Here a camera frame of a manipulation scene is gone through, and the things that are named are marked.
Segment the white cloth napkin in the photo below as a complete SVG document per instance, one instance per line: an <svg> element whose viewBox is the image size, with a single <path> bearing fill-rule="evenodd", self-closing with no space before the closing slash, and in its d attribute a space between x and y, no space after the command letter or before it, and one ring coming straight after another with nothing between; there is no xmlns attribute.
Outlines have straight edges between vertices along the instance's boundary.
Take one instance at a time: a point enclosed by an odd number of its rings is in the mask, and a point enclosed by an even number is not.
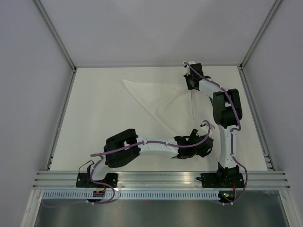
<svg viewBox="0 0 303 227"><path fill-rule="evenodd" d="M126 79L122 84L137 103L153 117L170 137L188 136L195 128L192 92L186 87L138 83Z"/></svg>

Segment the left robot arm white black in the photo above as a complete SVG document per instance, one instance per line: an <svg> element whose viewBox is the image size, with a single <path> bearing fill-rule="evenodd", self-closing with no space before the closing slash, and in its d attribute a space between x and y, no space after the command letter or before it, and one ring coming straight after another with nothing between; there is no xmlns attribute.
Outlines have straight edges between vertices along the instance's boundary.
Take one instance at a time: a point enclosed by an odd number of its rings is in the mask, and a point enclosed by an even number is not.
<svg viewBox="0 0 303 227"><path fill-rule="evenodd" d="M194 156L202 158L213 149L214 140L209 136L199 135L193 129L188 136L176 136L169 140L148 139L136 134L135 129L127 129L106 140L102 153L92 154L101 159L88 169L87 182L92 187L99 187L111 169L124 167L139 156L158 156L171 159L188 159Z"/></svg>

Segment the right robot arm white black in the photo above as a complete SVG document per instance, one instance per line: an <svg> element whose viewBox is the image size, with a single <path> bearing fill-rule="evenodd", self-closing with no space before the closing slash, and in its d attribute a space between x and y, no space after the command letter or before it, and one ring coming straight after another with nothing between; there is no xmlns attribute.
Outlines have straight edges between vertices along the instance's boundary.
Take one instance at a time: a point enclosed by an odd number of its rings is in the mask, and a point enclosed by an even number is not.
<svg viewBox="0 0 303 227"><path fill-rule="evenodd" d="M184 62L188 90L204 92L211 100L213 119L220 132L220 158L215 173L202 173L203 188L243 188L242 164L236 160L236 137L241 130L242 108L237 89L225 89L203 73L202 64Z"/></svg>

